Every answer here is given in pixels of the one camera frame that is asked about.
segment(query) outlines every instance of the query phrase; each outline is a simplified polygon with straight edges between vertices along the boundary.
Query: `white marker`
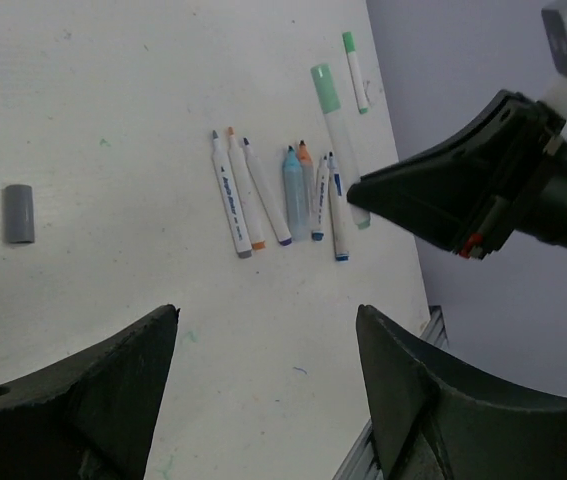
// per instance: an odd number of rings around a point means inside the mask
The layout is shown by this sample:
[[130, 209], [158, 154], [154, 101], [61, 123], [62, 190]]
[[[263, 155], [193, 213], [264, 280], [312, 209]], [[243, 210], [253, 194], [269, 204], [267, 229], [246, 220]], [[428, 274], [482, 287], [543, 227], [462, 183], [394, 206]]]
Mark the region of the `white marker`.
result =
[[314, 228], [312, 229], [312, 240], [320, 242], [323, 240], [323, 222], [327, 205], [327, 190], [330, 181], [330, 170], [327, 166], [327, 155], [319, 160], [319, 169], [316, 172], [316, 193], [314, 195]]
[[343, 190], [341, 175], [333, 155], [329, 159], [330, 168], [330, 212], [332, 213], [332, 231], [334, 232], [334, 257], [337, 262], [350, 259], [350, 252], [345, 244], [345, 221], [343, 219]]
[[243, 143], [245, 144], [247, 168], [249, 168], [250, 173], [252, 174], [256, 190], [259, 192], [261, 202], [263, 202], [265, 212], [270, 219], [276, 238], [281, 245], [287, 246], [292, 243], [292, 235], [290, 234], [290, 229], [287, 228], [283, 212], [276, 203], [276, 198], [274, 197], [272, 188], [267, 181], [263, 164], [259, 157], [256, 156], [256, 153], [254, 153], [254, 149], [247, 138], [243, 139]]
[[248, 236], [247, 226], [243, 218], [241, 202], [236, 193], [236, 184], [232, 175], [230, 159], [225, 149], [221, 146], [216, 130], [212, 132], [212, 143], [214, 144], [214, 153], [212, 154], [214, 171], [221, 188], [225, 213], [227, 213], [227, 219], [230, 222], [234, 247], [236, 248], [236, 253], [239, 254], [239, 258], [249, 258], [252, 256], [252, 245], [250, 244], [250, 237]]
[[265, 248], [265, 237], [263, 236], [263, 230], [261, 229], [259, 208], [256, 203], [256, 195], [252, 190], [250, 172], [248, 171], [247, 164], [245, 163], [245, 154], [236, 141], [234, 129], [232, 127], [228, 129], [228, 134], [230, 136], [230, 163], [232, 164], [232, 171], [234, 172], [234, 179], [236, 180], [236, 187], [238, 188], [241, 207], [243, 207], [247, 231], [250, 232], [252, 248], [254, 250], [262, 250]]
[[361, 74], [361, 66], [359, 65], [359, 57], [354, 48], [354, 37], [352, 32], [343, 34], [343, 43], [345, 43], [345, 51], [347, 53], [347, 63], [350, 64], [350, 73], [352, 74], [352, 84], [354, 85], [354, 94], [356, 95], [356, 103], [359, 106], [359, 113], [362, 115], [367, 113], [370, 104], [365, 94], [365, 86], [363, 85], [363, 75]]

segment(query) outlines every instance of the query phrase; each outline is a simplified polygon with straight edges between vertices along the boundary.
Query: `gray wall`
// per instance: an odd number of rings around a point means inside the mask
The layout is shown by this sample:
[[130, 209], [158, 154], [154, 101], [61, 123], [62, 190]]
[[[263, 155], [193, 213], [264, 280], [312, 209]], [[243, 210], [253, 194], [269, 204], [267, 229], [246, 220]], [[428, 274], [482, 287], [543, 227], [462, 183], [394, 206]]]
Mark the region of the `gray wall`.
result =
[[[401, 159], [465, 126], [501, 88], [540, 97], [554, 68], [546, 0], [368, 0]], [[567, 394], [567, 250], [515, 234], [483, 262], [419, 242], [452, 352], [490, 373]]]

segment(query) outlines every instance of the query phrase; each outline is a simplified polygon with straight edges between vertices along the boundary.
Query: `red component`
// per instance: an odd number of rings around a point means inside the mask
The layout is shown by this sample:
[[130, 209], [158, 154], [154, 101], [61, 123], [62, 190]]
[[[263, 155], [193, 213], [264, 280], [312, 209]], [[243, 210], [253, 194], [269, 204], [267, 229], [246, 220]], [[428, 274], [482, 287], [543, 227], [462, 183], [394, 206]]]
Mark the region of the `red component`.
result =
[[467, 239], [463, 249], [459, 252], [459, 256], [463, 258], [470, 258], [470, 252], [472, 249], [483, 243], [483, 235], [480, 233], [473, 233], [470, 238]]

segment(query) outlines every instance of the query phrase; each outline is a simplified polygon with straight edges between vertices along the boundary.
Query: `light blue marker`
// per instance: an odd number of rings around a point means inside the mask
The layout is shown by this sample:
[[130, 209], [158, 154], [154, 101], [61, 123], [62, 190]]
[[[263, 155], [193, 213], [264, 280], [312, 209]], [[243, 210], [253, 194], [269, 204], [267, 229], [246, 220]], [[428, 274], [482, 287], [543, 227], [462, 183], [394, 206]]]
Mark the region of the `light blue marker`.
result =
[[305, 195], [303, 168], [294, 148], [289, 147], [283, 162], [283, 183], [285, 184], [285, 204], [287, 223], [295, 242], [310, 238], [310, 215], [308, 199]]

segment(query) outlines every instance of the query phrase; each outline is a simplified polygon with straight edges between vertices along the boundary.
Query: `gray cap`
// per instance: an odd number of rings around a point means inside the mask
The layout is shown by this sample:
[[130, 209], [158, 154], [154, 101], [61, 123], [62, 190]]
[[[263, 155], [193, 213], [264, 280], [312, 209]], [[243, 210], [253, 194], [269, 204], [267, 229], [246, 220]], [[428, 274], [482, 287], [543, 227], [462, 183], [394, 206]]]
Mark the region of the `gray cap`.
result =
[[34, 243], [34, 200], [29, 185], [3, 190], [3, 233], [7, 243]]

